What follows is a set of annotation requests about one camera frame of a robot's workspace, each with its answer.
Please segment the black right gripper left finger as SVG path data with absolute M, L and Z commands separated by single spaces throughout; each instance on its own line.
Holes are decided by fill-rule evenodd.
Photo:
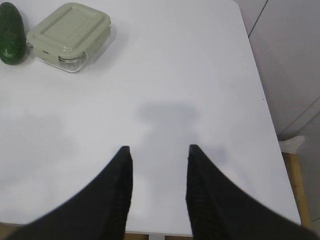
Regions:
M 68 201 L 21 227 L 9 240 L 122 240 L 131 206 L 133 160 L 122 146 L 105 168 Z

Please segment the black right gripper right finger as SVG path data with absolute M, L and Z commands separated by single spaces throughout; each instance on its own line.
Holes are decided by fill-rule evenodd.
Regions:
M 188 153 L 186 205 L 195 240 L 319 239 L 242 191 L 196 144 Z

